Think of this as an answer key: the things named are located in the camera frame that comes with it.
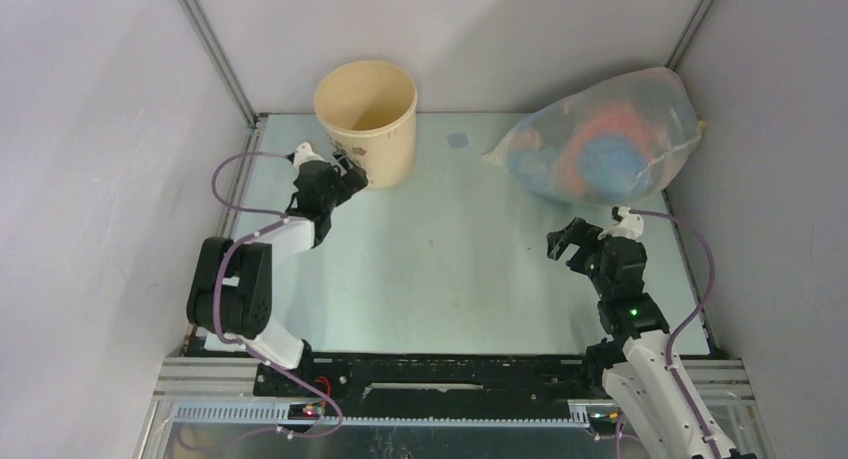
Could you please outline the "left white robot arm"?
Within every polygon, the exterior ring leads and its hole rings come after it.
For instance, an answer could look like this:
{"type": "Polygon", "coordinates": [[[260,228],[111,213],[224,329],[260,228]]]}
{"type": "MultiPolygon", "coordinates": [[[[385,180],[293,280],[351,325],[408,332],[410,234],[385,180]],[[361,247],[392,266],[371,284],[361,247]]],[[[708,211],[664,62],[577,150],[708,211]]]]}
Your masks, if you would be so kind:
{"type": "Polygon", "coordinates": [[[302,143],[285,158],[297,171],[287,208],[272,213],[274,222],[239,239],[203,241],[186,316],[222,343],[242,345],[266,365],[280,367],[278,383],[299,396],[314,387],[316,369],[303,360],[309,344],[272,316],[273,269],[318,247],[331,230],[334,210],[369,181],[366,171],[341,149],[325,159],[302,143]]]}

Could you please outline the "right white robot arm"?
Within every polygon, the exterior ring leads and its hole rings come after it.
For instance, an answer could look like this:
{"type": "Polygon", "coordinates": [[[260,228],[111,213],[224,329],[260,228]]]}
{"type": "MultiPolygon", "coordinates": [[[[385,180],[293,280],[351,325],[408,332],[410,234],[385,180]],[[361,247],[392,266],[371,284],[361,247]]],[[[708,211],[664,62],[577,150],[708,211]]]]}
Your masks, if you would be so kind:
{"type": "Polygon", "coordinates": [[[742,457],[709,412],[674,350],[675,333],[645,290],[643,218],[626,208],[613,217],[607,229],[575,218],[546,236],[552,260],[575,249],[566,264],[590,280],[599,298],[608,337],[586,349],[583,387],[617,403],[652,458],[742,457]]]}

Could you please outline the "large translucent storage bag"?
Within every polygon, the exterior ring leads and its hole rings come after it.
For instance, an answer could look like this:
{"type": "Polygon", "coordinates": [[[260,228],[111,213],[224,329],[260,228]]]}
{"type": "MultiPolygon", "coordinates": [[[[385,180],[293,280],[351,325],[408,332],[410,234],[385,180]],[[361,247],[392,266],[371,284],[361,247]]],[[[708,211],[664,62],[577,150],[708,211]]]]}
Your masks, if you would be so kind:
{"type": "Polygon", "coordinates": [[[652,67],[604,80],[527,116],[485,158],[551,200],[628,205],[665,189],[703,130],[680,77],[652,67]]]}

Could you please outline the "beige plastic trash bin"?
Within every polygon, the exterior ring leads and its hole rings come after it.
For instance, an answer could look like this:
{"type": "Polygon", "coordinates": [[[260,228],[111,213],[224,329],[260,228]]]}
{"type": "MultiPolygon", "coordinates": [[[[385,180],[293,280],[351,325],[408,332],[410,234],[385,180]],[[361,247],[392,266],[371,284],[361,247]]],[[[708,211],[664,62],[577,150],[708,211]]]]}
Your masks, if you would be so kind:
{"type": "Polygon", "coordinates": [[[313,95],[315,116],[331,143],[365,170],[370,189],[396,186],[413,169],[417,102],[411,75],[380,60],[334,69],[313,95]]]}

